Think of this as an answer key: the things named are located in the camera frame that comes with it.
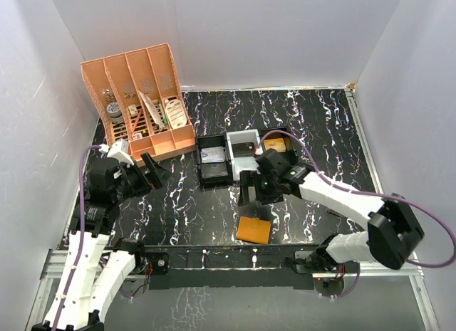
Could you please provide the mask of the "orange leather card holder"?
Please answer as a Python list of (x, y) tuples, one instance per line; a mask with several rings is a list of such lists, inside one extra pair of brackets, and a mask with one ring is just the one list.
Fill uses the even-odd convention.
[(255, 244), (269, 243), (271, 223), (259, 218), (241, 216), (239, 220), (237, 239)]

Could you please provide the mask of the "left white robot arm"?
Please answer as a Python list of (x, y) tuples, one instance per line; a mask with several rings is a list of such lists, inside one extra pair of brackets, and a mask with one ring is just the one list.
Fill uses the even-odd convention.
[(140, 166), (109, 150), (88, 172), (80, 171), (80, 196), (71, 219), (68, 252), (50, 309), (33, 330), (104, 330), (105, 316), (123, 281), (147, 265), (144, 245), (121, 238), (101, 263), (120, 205), (160, 189), (170, 176), (149, 153)]

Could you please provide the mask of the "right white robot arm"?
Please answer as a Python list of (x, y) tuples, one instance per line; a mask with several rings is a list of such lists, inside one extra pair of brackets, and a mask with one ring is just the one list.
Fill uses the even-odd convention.
[(380, 198), (363, 195), (353, 186), (335, 182), (307, 163), (290, 163), (268, 149), (253, 158), (253, 165), (239, 174), (240, 206), (258, 201), (273, 204), (292, 195), (312, 201), (358, 224), (356, 233), (335, 233), (306, 256), (286, 258), (287, 266), (306, 273), (335, 271), (347, 262), (377, 262), (399, 270), (424, 238), (410, 205), (395, 194)]

